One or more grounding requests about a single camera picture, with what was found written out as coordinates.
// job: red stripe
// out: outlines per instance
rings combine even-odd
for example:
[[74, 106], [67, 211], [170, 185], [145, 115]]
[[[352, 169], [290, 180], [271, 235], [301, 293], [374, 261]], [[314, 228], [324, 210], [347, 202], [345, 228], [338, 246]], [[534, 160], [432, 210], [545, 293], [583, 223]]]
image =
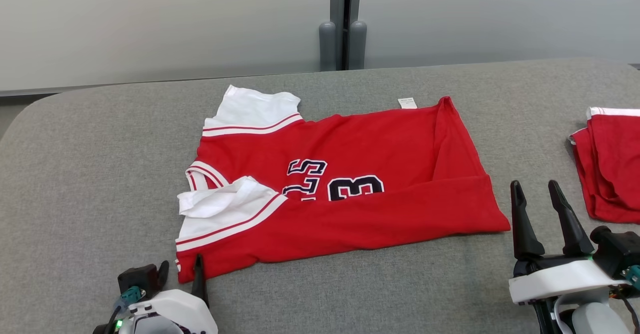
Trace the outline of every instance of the red stripe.
[[189, 172], [189, 177], [191, 179], [191, 183], [193, 184], [194, 190], [197, 190], [198, 188], [196, 188], [196, 181], [194, 179], [194, 175]]
[[220, 232], [225, 231], [225, 230], [227, 230], [227, 229], [231, 229], [231, 228], [237, 227], [238, 225], [242, 225], [242, 224], [245, 224], [245, 223], [247, 223], [247, 222], [251, 222], [251, 221], [252, 221], [252, 220], [254, 220], [256, 217], [258, 217], [258, 216], [260, 215], [260, 213], [262, 213], [263, 211], [265, 211], [266, 207], [268, 207], [268, 206], [269, 206], [269, 204], [271, 204], [271, 203], [275, 200], [275, 198], [278, 198], [278, 194], [274, 195], [274, 196], [273, 196], [273, 198], [271, 198], [271, 199], [269, 200], [269, 202], [267, 202], [267, 204], [265, 204], [265, 205], [264, 205], [264, 207], [262, 207], [262, 209], [260, 209], [260, 211], [258, 211], [258, 213], [256, 213], [256, 215], [254, 215], [254, 216], [252, 216], [251, 218], [249, 218], [249, 219], [245, 220], [244, 222], [236, 223], [236, 224], [234, 224], [234, 225], [230, 225], [229, 227], [222, 228], [222, 229], [218, 229], [218, 230], [216, 230], [215, 232], [211, 232], [211, 233], [205, 234], [205, 235], [203, 235], [203, 236], [199, 236], [199, 237], [191, 238], [191, 239], [186, 239], [185, 241], [177, 242], [177, 244], [178, 244], [178, 245], [181, 245], [181, 244], [184, 244], [184, 243], [189, 243], [189, 242], [197, 241], [197, 240], [200, 240], [200, 239], [203, 239], [203, 238], [206, 238], [206, 237], [210, 237], [210, 236], [212, 236], [212, 235], [214, 235], [214, 234], [216, 234], [216, 233], [220, 233]]
[[286, 121], [286, 120], [288, 120], [290, 118], [293, 118], [295, 116], [299, 116], [299, 115], [300, 115], [299, 113], [296, 113], [294, 115], [290, 115], [287, 118], [284, 118], [283, 120], [279, 121], [278, 123], [276, 123], [274, 125], [270, 125], [269, 127], [216, 127], [216, 128], [205, 128], [205, 129], [202, 129], [202, 131], [205, 131], [205, 132], [207, 132], [207, 131], [219, 131], [221, 129], [269, 129], [269, 128], [274, 128], [276, 125], [279, 125], [282, 122], [284, 122], [284, 121]]
[[209, 170], [202, 168], [201, 166], [190, 166], [189, 169], [190, 168], [198, 168], [200, 170], [204, 170], [204, 172], [209, 173], [211, 177], [213, 177], [217, 181], [217, 183], [215, 183], [217, 186], [222, 186], [222, 181], [220, 181], [220, 179], [218, 179], [218, 177], [216, 177], [216, 175], [214, 173], [211, 173]]
[[206, 182], [207, 189], [215, 189], [219, 188], [219, 186], [211, 179], [210, 177], [204, 176], [204, 181]]

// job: floor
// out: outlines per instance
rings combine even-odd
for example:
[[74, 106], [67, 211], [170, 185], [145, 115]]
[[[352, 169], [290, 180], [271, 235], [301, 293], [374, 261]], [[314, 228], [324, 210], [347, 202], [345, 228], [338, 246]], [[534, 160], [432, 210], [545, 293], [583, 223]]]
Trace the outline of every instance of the floor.
[[23, 95], [20, 97], [0, 97], [0, 139], [9, 128], [11, 122], [28, 105], [46, 95]]

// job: folded red garment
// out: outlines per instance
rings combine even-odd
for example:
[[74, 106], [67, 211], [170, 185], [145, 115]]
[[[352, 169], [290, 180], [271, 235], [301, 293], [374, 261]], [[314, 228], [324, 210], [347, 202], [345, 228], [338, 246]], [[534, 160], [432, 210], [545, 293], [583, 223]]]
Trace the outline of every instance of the folded red garment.
[[569, 138], [589, 215], [640, 224], [640, 109], [591, 107]]

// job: connector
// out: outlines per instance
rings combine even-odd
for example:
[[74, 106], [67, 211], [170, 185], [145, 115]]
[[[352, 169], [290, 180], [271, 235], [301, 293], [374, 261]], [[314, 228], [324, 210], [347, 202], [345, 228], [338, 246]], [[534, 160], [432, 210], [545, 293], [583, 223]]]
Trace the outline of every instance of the connector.
[[640, 266], [630, 266], [623, 270], [622, 275], [624, 275], [624, 279], [628, 280], [631, 285], [640, 291]]
[[124, 313], [130, 305], [139, 302], [145, 294], [144, 290], [136, 286], [127, 289], [114, 303], [114, 311], [119, 307], [118, 314]]
[[138, 287], [146, 292], [144, 299], [156, 296], [167, 283], [169, 275], [169, 262], [160, 264], [160, 269], [149, 264], [140, 268], [129, 268], [118, 275], [120, 293], [124, 294], [131, 287]]

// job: jersey number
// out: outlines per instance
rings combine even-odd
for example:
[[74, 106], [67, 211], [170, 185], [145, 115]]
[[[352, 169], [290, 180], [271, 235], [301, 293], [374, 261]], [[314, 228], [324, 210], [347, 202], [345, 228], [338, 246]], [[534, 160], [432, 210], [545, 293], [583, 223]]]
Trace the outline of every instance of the jersey number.
[[[288, 164], [286, 175], [293, 173], [303, 173], [304, 184], [294, 184], [282, 188], [282, 194], [298, 191], [304, 195], [314, 195], [318, 190], [320, 177], [325, 173], [327, 162], [317, 159], [295, 159]], [[375, 175], [365, 175], [357, 178], [336, 178], [332, 179], [327, 186], [329, 200], [342, 200], [347, 197], [354, 197], [361, 194], [377, 193], [385, 191], [382, 181]], [[302, 197], [301, 200], [315, 200], [315, 197]]]
[[385, 191], [382, 181], [375, 175], [365, 175], [358, 178], [336, 178], [327, 186], [329, 200], [342, 200], [361, 194]]

